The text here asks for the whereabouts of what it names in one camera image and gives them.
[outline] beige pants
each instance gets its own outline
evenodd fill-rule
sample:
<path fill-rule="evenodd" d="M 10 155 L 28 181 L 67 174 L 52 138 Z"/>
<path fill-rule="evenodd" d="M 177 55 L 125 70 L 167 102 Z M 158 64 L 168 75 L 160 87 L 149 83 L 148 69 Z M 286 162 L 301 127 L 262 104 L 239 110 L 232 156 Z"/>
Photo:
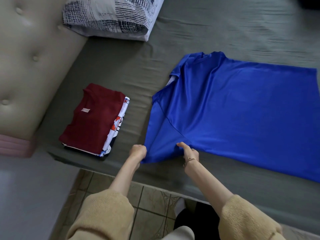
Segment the beige pants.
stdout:
<path fill-rule="evenodd" d="M 166 235 L 162 240 L 195 240 L 195 235 L 190 227 L 181 226 Z"/>

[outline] tufted headboard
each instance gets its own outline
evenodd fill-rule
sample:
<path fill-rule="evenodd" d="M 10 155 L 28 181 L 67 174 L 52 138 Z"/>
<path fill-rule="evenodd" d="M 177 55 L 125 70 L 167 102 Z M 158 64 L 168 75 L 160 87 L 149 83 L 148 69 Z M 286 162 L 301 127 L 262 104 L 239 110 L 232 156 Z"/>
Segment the tufted headboard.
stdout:
<path fill-rule="evenodd" d="M 0 0 L 0 154 L 25 156 L 87 38 L 62 25 L 66 0 Z"/>

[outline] blue shirt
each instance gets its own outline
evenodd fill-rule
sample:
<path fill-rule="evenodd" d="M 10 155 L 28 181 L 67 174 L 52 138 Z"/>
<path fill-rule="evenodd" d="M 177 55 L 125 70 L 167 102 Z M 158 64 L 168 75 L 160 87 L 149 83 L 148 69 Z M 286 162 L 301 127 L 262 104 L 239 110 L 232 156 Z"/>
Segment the blue shirt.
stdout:
<path fill-rule="evenodd" d="M 152 163 L 196 150 L 320 182 L 317 70 L 227 58 L 183 57 L 153 96 L 146 133 Z"/>

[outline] white sock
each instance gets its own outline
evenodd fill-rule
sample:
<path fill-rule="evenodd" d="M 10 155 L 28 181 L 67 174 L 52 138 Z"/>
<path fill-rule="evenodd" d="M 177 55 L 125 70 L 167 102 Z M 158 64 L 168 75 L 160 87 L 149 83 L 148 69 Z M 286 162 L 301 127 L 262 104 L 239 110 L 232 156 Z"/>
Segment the white sock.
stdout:
<path fill-rule="evenodd" d="M 180 212 L 182 212 L 186 208 L 186 203 L 184 202 L 184 198 L 178 199 L 176 206 L 174 207 L 174 214 L 176 217 Z"/>

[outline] folded maroon t-shirt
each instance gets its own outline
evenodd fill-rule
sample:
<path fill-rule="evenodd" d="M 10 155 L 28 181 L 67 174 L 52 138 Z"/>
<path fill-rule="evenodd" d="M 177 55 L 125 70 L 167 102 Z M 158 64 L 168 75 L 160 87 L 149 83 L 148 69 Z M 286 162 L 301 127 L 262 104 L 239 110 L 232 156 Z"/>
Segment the folded maroon t-shirt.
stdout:
<path fill-rule="evenodd" d="M 67 125 L 59 141 L 70 147 L 100 154 L 125 95 L 93 83 L 83 92 L 72 122 Z"/>

